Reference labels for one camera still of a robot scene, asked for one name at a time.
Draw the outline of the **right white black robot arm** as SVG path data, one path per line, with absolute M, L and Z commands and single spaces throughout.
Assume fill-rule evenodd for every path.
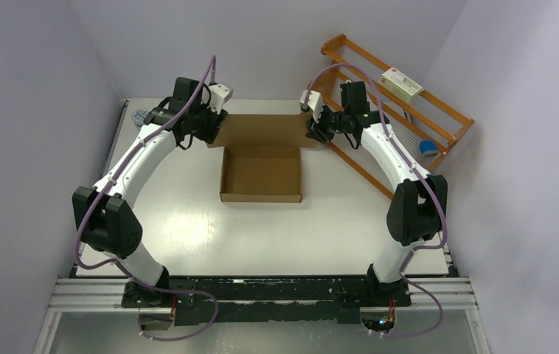
M 378 105 L 373 111 L 364 82 L 340 85 L 340 111 L 324 104 L 322 94 L 308 88 L 300 97 L 301 109 L 310 113 L 306 136 L 321 143 L 334 136 L 345 136 L 352 148 L 364 148 L 378 163 L 394 188 L 386 213 L 386 226 L 392 242 L 368 269 L 371 278 L 365 297 L 373 305 L 383 305 L 393 295 L 393 285 L 406 278 L 406 268 L 419 250 L 430 249 L 428 242 L 447 238 L 446 204 L 448 182 L 422 167 L 402 145 L 389 119 Z

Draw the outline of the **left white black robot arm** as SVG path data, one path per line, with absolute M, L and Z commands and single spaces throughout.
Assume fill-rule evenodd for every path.
M 182 150 L 185 139 L 215 141 L 232 97 L 228 86 L 179 77 L 173 94 L 143 119 L 134 143 L 92 187 L 78 187 L 72 196 L 79 243 L 109 256 L 127 271 L 131 300 L 159 307 L 171 295 L 170 276 L 142 243 L 143 228 L 133 206 L 166 156 Z

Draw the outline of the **brown cardboard box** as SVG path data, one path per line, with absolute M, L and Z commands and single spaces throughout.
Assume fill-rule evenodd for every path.
M 208 148 L 222 148 L 223 203 L 299 203 L 307 114 L 228 114 Z

